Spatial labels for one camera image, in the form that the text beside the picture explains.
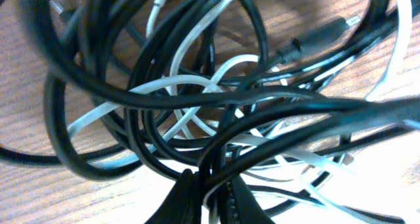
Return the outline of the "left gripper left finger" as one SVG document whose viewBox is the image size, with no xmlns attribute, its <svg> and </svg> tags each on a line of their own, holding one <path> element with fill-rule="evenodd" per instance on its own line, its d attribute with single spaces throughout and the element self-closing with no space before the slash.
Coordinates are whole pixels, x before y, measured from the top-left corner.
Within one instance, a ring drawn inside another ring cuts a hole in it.
<svg viewBox="0 0 420 224">
<path fill-rule="evenodd" d="M 184 170 L 161 206 L 145 224 L 200 224 L 199 195 L 196 176 L 190 169 Z"/>
</svg>

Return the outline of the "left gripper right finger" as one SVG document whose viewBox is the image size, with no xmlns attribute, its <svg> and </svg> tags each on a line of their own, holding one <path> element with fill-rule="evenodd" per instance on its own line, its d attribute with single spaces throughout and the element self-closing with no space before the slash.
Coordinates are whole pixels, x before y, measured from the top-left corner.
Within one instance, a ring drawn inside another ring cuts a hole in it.
<svg viewBox="0 0 420 224">
<path fill-rule="evenodd" d="M 219 189 L 218 211 L 222 224 L 274 224 L 240 176 Z"/>
</svg>

